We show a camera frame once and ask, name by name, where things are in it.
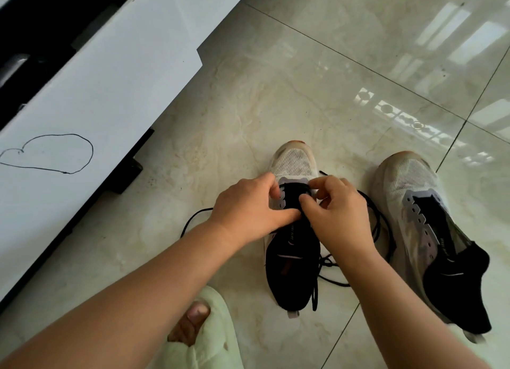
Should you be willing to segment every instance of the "right hand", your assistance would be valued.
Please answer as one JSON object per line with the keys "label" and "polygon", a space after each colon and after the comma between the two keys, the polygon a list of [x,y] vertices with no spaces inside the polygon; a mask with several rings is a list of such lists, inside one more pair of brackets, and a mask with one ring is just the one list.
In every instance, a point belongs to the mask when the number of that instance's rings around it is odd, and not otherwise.
{"label": "right hand", "polygon": [[308,185],[318,189],[316,198],[321,204],[307,194],[299,196],[299,202],[321,243],[342,258],[335,257],[337,263],[376,251],[367,202],[349,181],[325,176],[310,180]]}

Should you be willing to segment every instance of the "white cabinet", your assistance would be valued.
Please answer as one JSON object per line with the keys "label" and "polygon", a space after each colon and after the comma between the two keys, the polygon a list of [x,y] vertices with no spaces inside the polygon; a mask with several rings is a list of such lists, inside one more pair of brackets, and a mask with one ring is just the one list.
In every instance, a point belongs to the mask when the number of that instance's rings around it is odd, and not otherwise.
{"label": "white cabinet", "polygon": [[197,48],[240,0],[176,0]]}
{"label": "white cabinet", "polygon": [[180,7],[128,0],[0,132],[0,299],[201,67]]}

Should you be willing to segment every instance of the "forearm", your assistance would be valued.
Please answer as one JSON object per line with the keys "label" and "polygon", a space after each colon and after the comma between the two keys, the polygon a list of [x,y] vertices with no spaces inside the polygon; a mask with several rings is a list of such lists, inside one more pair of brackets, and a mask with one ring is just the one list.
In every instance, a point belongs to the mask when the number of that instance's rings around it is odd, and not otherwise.
{"label": "forearm", "polygon": [[209,278],[236,251],[201,224],[57,320],[0,368],[143,368]]}
{"label": "forearm", "polygon": [[488,368],[375,250],[340,265],[389,368]]}

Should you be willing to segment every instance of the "hand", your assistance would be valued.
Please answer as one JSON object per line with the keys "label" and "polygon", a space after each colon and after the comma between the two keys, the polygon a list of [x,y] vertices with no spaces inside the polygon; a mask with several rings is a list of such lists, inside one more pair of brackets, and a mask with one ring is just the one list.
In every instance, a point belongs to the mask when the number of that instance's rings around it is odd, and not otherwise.
{"label": "hand", "polygon": [[316,198],[321,204],[307,194],[299,196],[299,202],[315,234],[331,253],[348,260],[375,251],[367,202],[349,181],[326,176],[310,180],[308,185],[318,189]]}
{"label": "hand", "polygon": [[273,173],[253,180],[242,179],[220,193],[208,221],[225,228],[230,240],[240,248],[300,218],[297,209],[271,209],[270,196],[280,198]]}

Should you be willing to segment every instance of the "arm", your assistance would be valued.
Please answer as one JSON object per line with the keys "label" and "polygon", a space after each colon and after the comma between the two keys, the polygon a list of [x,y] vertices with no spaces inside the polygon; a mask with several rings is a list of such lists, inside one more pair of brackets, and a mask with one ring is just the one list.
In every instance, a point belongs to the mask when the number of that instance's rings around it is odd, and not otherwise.
{"label": "arm", "polygon": [[274,175],[222,192],[211,218],[37,334],[0,369],[144,368],[195,295],[237,250],[299,217],[269,209]]}
{"label": "arm", "polygon": [[345,179],[310,181],[301,206],[360,300],[365,319],[389,368],[489,366],[464,346],[379,255],[365,199]]}

